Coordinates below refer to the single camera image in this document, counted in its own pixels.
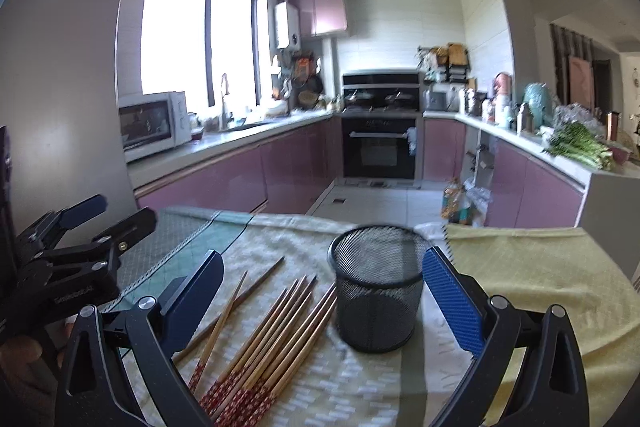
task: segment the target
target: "green vegetable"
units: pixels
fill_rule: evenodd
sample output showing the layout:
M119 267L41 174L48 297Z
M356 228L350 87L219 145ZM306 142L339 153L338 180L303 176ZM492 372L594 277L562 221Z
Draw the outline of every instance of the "green vegetable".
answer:
M580 122L567 123L556 129L545 152L551 156L565 156L593 169L608 171L613 164L613 153Z

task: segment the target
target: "white countertop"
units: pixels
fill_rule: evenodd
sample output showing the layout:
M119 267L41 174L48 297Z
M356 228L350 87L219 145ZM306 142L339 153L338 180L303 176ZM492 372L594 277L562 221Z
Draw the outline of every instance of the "white countertop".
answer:
M312 123L331 118L330 111L314 110L297 112L274 123L251 129L220 133L205 133L200 141L192 141L172 150L142 158L127 165L133 189L140 188L172 172L190 167L215 156L256 143Z
M574 162L564 156L551 156L550 154L545 153L545 145L542 143L542 136L533 136L528 133L517 134L511 130L501 129L492 123L483 122L481 118L474 116L467 116L457 112L438 111L425 111L422 116L424 118L445 118L457 120L492 134L542 160L584 187L588 187L593 175L629 176L632 178L640 178L640 168L633 165L633 163L627 162L623 166L616 166L616 171L613 172L591 169L586 165Z

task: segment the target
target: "white microwave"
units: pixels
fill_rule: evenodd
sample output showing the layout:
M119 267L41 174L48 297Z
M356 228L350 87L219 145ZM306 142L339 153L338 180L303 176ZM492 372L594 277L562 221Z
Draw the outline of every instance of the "white microwave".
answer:
M127 163L191 140L184 91L121 96L118 110Z

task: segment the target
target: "teal vase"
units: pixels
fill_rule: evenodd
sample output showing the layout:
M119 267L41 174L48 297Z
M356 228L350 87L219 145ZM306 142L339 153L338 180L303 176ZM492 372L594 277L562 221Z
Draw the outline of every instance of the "teal vase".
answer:
M533 115L533 127L539 129L545 121L545 116L549 116L552 110L551 95L546 89L546 84L527 84L522 101L529 104Z

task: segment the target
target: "kitchen faucet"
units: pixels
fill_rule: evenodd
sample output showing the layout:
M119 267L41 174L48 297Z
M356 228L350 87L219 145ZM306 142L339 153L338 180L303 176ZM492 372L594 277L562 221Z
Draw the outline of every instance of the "kitchen faucet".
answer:
M226 99L225 97L229 94L229 81L226 79L226 73L222 74L222 79L220 81L220 90L222 92L222 112L220 113L220 130L226 130L229 127L230 118L227 116L226 110Z

